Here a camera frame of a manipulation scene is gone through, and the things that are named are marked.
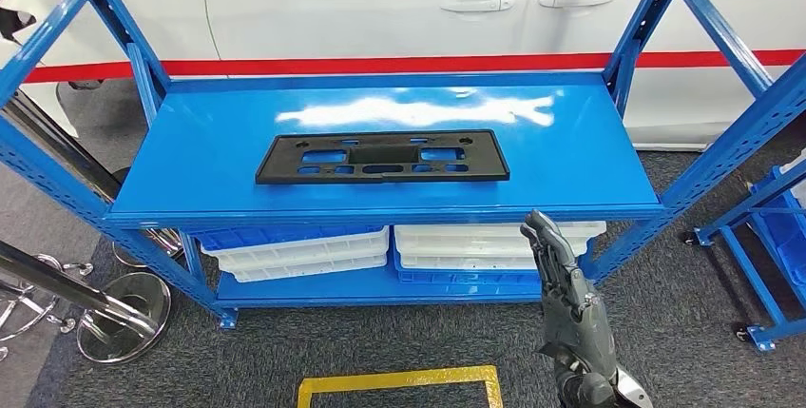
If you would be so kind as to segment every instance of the shelf foot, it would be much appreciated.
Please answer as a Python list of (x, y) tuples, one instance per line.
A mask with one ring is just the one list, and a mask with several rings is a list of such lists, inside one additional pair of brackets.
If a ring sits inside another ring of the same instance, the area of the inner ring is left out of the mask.
[(219, 327), (224, 330), (235, 330), (236, 324), (238, 324), (238, 308), (232, 308), (221, 316)]
[(747, 335), (750, 336), (750, 340), (753, 341), (753, 344), (756, 348), (761, 351), (768, 353), (776, 349), (776, 344), (772, 340), (760, 340), (758, 334), (764, 331), (764, 327), (758, 325), (750, 325), (746, 328)]

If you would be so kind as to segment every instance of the metal pole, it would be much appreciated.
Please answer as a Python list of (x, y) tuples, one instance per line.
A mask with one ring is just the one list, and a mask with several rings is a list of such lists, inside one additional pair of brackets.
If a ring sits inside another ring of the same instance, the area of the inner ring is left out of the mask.
[(141, 337), (153, 337), (159, 329), (157, 323), (151, 318), (131, 306), (72, 279), (50, 265), (2, 241), (0, 241), (0, 269), (67, 301), (93, 310), (108, 320), (130, 328)]
[[(121, 182), (24, 92), (17, 90), (0, 112), (105, 202), (112, 204), (118, 197)], [(146, 229), (142, 232), (170, 256), (182, 249), (179, 235), (173, 229)]]

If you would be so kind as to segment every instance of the yellow floor marking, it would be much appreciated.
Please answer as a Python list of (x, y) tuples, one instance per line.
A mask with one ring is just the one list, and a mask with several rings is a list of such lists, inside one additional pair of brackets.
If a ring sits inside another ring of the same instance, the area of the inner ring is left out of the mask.
[(311, 398), (314, 394), (327, 392), (369, 391), (373, 389), (474, 381), (484, 382), (484, 386), (487, 389), (489, 408), (504, 408), (504, 402), (501, 400), (501, 387), (498, 385), (498, 373), (493, 365), (352, 375), (349, 377), (306, 378), (299, 385), (297, 408), (310, 408)]

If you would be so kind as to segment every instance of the white plastic tray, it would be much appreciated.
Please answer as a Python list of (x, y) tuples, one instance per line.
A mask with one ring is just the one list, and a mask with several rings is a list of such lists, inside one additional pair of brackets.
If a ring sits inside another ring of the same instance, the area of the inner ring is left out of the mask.
[[(607, 230), (604, 221), (559, 223), (574, 254)], [(534, 257), (519, 223), (396, 225), (394, 239), (405, 268), (535, 269)]]
[(386, 263), (389, 227), (378, 232), (202, 251), (239, 282), (300, 277)]

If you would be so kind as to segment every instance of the red stripe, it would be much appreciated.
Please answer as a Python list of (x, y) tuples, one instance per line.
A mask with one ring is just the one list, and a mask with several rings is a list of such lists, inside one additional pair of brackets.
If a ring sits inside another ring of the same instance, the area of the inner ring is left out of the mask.
[[(806, 49), (762, 49), (764, 66), (789, 66)], [(232, 59), (163, 61), (170, 75), (319, 75), (342, 73), (474, 72), (603, 68), (610, 53), (440, 56), (414, 58)], [(652, 51), (639, 68), (719, 68), (728, 66), (718, 51)], [(131, 77), (128, 62), (36, 68), (27, 83)]]

